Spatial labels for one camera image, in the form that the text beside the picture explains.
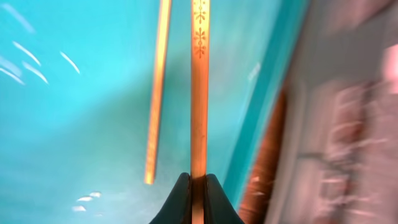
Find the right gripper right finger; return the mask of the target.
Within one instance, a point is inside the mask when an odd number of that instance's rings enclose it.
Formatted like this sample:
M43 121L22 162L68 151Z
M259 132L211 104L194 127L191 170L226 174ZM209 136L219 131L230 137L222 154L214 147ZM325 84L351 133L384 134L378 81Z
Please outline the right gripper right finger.
M205 224L244 224L214 174L206 176L204 211Z

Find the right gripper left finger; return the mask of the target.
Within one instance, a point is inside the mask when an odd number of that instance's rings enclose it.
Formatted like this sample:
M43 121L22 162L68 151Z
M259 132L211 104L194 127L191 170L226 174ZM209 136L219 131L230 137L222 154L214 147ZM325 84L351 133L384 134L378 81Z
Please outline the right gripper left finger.
M173 189L150 224L191 224L191 178L186 172L178 177Z

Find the wooden chopstick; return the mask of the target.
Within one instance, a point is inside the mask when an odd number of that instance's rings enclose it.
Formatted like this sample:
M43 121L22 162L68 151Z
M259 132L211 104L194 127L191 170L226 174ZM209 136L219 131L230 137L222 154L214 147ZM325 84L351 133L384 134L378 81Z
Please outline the wooden chopstick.
M205 222L210 1L192 0L191 137L192 223Z
M146 169L144 173L144 183L148 185L152 185L155 181L171 7L172 0L160 1L155 48L154 77L150 102L149 132L147 137Z

